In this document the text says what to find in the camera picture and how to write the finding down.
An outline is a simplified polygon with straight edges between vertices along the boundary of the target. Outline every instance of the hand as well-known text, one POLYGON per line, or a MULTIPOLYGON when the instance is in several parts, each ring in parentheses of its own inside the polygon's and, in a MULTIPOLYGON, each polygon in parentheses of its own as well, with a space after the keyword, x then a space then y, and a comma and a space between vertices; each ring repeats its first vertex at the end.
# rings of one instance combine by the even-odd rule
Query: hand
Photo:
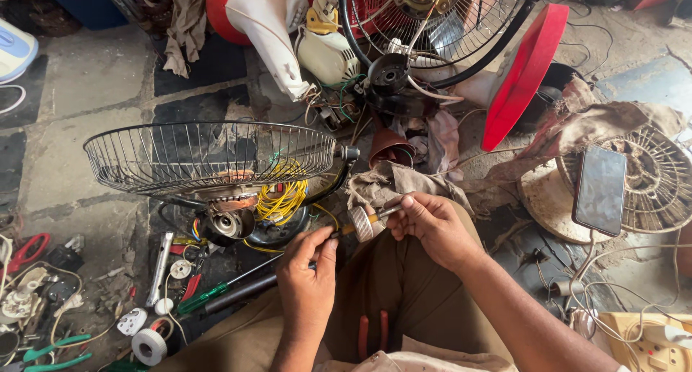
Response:
POLYGON ((403 209, 387 220, 395 240, 401 241, 406 234, 418 237, 430 258, 452 272, 466 260, 484 254, 446 199, 410 192, 388 201, 385 207, 399 203, 403 209))
POLYGON ((333 227, 306 231, 286 246, 276 270, 284 308, 284 336, 290 341, 322 340, 336 289, 337 240, 327 240, 333 227), (316 270, 308 268, 316 261, 316 270))

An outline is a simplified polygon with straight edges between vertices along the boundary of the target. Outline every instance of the fan guard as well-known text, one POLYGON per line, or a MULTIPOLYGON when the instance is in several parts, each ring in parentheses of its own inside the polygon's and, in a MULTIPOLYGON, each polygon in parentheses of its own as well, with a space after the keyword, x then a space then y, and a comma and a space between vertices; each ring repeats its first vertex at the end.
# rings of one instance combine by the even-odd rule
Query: fan guard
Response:
MULTIPOLYGON (((439 68, 468 58, 506 29, 522 2, 440 0, 414 46, 418 56, 428 59, 411 66, 439 68)), ((433 0, 348 0, 350 24, 382 54, 405 50, 432 4, 433 0)))
MULTIPOLYGON (((666 233, 692 219, 692 164, 662 132, 644 126, 598 144, 627 156, 622 228, 637 233, 666 233)), ((558 170, 574 194, 581 156, 557 157, 558 170)))
POLYGON ((224 120, 115 129, 86 140, 84 150, 98 182, 120 191, 238 200, 252 187, 323 173, 335 146, 312 129, 224 120))

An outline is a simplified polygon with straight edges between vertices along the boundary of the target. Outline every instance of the khaki trousers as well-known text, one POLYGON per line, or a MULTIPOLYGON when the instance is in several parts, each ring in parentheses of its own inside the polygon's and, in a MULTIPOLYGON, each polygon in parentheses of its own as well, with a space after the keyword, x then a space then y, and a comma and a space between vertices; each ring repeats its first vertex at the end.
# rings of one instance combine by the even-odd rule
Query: khaki trousers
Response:
MULTIPOLYGON (((468 213, 450 201, 476 243, 468 213)), ((512 362, 497 332, 452 272, 435 264, 416 237, 395 241, 389 230, 368 243, 339 272, 336 298, 323 341, 334 359, 359 363, 358 331, 369 319, 368 353, 380 344, 380 311, 389 316, 387 351, 400 350, 402 335, 444 349, 492 353, 512 362)), ((283 330, 278 289, 216 324, 163 360, 152 372, 266 371, 283 330)))

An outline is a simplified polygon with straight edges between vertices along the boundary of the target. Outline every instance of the smartphone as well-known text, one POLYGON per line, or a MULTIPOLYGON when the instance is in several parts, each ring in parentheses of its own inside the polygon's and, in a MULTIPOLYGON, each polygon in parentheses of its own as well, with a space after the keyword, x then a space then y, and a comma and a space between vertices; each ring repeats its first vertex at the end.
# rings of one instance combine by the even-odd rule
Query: smartphone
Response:
POLYGON ((627 156, 590 146, 582 153, 572 220, 617 237, 622 226, 627 156))

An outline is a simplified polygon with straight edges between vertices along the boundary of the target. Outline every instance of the green screwdriver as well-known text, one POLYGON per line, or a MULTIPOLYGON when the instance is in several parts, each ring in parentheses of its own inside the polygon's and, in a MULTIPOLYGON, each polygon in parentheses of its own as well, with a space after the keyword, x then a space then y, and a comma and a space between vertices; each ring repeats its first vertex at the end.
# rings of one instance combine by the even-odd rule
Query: green screwdriver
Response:
POLYGON ((226 294, 228 291, 230 291, 230 286, 233 283, 235 283, 236 281, 243 279, 247 275, 253 273, 254 271, 257 271, 257 270, 263 268, 264 266, 266 266, 268 264, 271 264, 272 262, 278 260, 283 255, 284 255, 283 253, 280 253, 280 254, 272 257, 268 261, 265 261, 262 264, 254 267, 252 270, 249 270, 249 271, 245 272, 244 274, 238 276, 235 279, 232 279, 232 280, 227 281, 225 283, 219 283, 216 285, 216 287, 214 287, 212 289, 209 289, 205 292, 202 292, 199 295, 193 295, 191 298, 187 299, 186 301, 180 302, 178 305, 178 314, 184 315, 184 314, 191 313, 198 308, 202 308, 208 301, 210 301, 214 298, 217 298, 223 294, 226 294))

